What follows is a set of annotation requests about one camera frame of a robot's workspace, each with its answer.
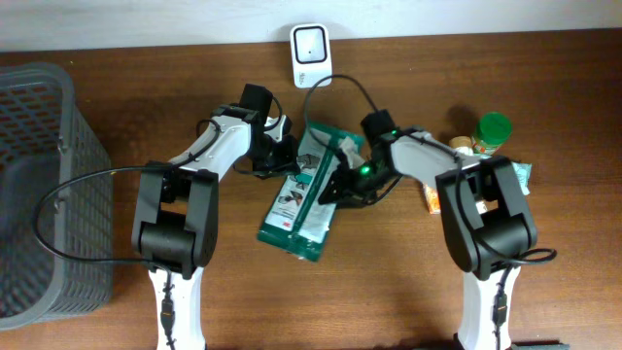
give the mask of robotic arm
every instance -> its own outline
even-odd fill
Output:
[[[200,284],[218,237],[218,184],[240,157],[253,162],[261,179],[299,173],[297,141],[286,116],[267,116],[273,96],[246,85],[239,104],[222,105],[198,139],[171,163],[191,155],[194,162],[175,170],[144,171],[136,203],[132,246],[152,266],[157,315],[157,350],[206,348],[200,324]],[[161,209],[161,203],[186,201],[187,214]]]
[[[369,114],[361,125],[370,160],[355,168],[348,165],[352,161],[342,161],[319,202],[362,208],[384,196],[378,191],[402,175],[436,188],[447,248],[465,272],[457,342],[465,350],[508,348],[511,291],[517,265],[524,262],[511,257],[523,256],[537,239],[511,162],[460,155],[419,127],[399,129],[386,110]],[[479,215],[475,203],[482,198],[496,200],[498,209]]]

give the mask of brown lid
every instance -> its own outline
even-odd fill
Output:
[[[457,149],[459,147],[471,147],[470,137],[468,136],[458,136],[449,140],[449,147],[452,149]]]

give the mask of plastic container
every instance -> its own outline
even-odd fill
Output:
[[[32,208],[43,194],[110,159],[74,105],[69,76],[47,63],[0,68],[0,330],[84,315],[112,294],[112,268],[55,259],[36,242]],[[40,218],[56,248],[112,256],[110,177],[60,193]]]
[[[512,134],[512,122],[503,114],[491,112],[482,118],[471,136],[477,154],[491,155]]]

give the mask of jar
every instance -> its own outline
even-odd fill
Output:
[[[491,155],[507,141],[512,134],[512,122],[499,112],[486,114],[471,135],[473,151]]]

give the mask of wooden surface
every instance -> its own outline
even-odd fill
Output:
[[[532,163],[527,199],[551,264],[516,284],[514,341],[560,339],[572,349],[622,343],[622,31],[436,36],[331,43],[336,73],[369,89],[401,125],[442,141],[502,111],[514,133],[501,153]],[[0,65],[50,61],[72,76],[77,104],[114,165],[166,160],[194,124],[245,83],[270,88],[303,128],[304,90],[288,44],[0,55]],[[312,118],[361,132],[368,112],[345,82],[318,91]],[[115,183],[115,248],[132,254],[138,174]],[[228,173],[220,236],[202,284],[213,349],[365,349],[449,339],[462,310],[462,273],[421,186],[404,181],[381,204],[337,213],[319,263],[256,240],[281,179]],[[156,306],[142,267],[116,269],[110,304],[79,319],[0,332],[2,349],[154,349]]]

